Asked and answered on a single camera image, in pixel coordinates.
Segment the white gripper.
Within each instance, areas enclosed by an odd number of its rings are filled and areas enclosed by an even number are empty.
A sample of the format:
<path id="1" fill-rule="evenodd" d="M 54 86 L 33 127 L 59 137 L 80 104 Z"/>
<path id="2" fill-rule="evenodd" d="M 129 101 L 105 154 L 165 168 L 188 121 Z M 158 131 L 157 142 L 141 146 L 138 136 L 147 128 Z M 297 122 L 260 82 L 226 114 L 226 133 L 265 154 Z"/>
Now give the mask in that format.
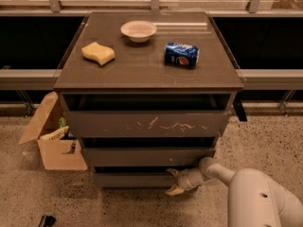
<path id="1" fill-rule="evenodd" d="M 167 172 L 174 178 L 177 178 L 177 184 L 174 184 L 166 191 L 166 194 L 169 196 L 181 195 L 185 190 L 194 189 L 207 181 L 206 175 L 198 167 L 184 169 L 180 172 L 177 169 L 168 168 Z"/>

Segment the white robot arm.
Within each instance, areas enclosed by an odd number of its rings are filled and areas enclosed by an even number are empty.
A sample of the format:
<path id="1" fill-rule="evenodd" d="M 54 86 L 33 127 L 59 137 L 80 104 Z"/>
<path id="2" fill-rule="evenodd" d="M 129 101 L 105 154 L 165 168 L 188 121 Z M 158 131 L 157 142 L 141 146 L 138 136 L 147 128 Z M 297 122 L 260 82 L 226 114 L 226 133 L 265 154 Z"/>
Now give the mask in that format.
<path id="1" fill-rule="evenodd" d="M 242 168 L 233 171 L 214 158 L 205 157 L 194 168 L 168 168 L 174 185 L 167 191 L 175 196 L 195 187 L 220 181 L 228 188 L 228 227 L 302 227 L 300 199 L 265 173 Z"/>

